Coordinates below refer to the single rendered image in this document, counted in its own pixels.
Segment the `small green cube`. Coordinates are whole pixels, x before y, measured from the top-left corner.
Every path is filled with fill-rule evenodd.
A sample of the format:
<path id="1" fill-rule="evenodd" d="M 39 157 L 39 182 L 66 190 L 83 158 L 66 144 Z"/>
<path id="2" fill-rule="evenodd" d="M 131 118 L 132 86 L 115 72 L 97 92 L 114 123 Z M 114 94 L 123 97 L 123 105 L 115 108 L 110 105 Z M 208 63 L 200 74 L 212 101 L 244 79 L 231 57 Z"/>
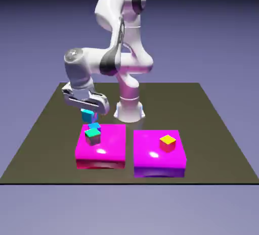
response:
<path id="1" fill-rule="evenodd" d="M 90 146 L 94 146 L 101 143 L 101 132 L 96 128 L 86 130 L 85 138 Z"/>

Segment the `small cyan cube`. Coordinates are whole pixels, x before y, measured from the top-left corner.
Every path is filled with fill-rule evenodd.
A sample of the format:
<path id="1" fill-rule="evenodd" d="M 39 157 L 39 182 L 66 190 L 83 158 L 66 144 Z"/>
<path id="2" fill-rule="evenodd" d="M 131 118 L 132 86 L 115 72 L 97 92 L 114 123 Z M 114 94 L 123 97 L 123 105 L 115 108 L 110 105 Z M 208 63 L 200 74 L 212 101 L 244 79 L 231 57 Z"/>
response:
<path id="1" fill-rule="evenodd" d="M 95 113 L 91 110 L 81 109 L 81 118 L 83 122 L 93 123 L 95 121 Z"/>

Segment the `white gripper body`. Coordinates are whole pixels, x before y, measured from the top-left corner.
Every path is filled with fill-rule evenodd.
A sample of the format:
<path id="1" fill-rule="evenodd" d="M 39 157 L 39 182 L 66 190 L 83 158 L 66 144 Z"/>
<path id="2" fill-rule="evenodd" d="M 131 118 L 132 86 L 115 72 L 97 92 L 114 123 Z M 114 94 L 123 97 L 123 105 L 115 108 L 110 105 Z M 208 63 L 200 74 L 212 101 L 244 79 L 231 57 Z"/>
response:
<path id="1" fill-rule="evenodd" d="M 73 94 L 73 89 L 70 83 L 62 87 L 62 93 L 65 102 L 79 109 L 94 111 L 98 114 L 106 115 L 109 112 L 110 106 L 105 95 L 88 90 L 89 97 L 87 99 L 77 99 Z"/>

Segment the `small blue cube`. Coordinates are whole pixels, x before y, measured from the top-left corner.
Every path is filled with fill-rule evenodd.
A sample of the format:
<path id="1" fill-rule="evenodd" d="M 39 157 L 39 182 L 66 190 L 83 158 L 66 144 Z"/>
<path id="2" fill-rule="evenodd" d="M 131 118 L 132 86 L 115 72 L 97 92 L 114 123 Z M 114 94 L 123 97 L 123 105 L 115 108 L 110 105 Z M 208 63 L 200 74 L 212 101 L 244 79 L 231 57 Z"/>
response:
<path id="1" fill-rule="evenodd" d="M 101 126 L 98 122 L 88 124 L 88 128 L 89 129 L 97 129 L 99 132 L 101 132 Z"/>

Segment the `large magenta box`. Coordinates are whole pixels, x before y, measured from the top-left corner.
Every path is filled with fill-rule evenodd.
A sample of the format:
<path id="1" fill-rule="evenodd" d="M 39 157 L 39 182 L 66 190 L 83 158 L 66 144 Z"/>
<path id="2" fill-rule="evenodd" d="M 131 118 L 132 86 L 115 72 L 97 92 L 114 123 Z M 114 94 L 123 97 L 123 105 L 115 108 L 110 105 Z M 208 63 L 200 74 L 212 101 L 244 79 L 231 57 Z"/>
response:
<path id="1" fill-rule="evenodd" d="M 159 139 L 170 135 L 176 147 L 170 153 L 159 148 Z M 187 157 L 178 130 L 134 130 L 134 177 L 184 177 Z"/>
<path id="2" fill-rule="evenodd" d="M 75 148 L 78 169 L 124 169 L 126 153 L 126 126 L 124 124 L 102 124 L 95 145 L 85 134 L 89 126 L 84 124 Z"/>

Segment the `small yellow cube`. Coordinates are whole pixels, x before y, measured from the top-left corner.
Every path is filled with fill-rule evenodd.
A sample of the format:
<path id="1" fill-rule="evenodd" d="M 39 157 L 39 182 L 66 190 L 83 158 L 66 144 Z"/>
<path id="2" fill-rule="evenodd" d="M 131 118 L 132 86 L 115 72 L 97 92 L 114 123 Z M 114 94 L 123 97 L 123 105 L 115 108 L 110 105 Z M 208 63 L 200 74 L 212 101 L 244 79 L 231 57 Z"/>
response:
<path id="1" fill-rule="evenodd" d="M 159 139 L 159 148 L 166 152 L 170 153 L 176 147 L 176 139 L 170 135 L 165 135 Z"/>

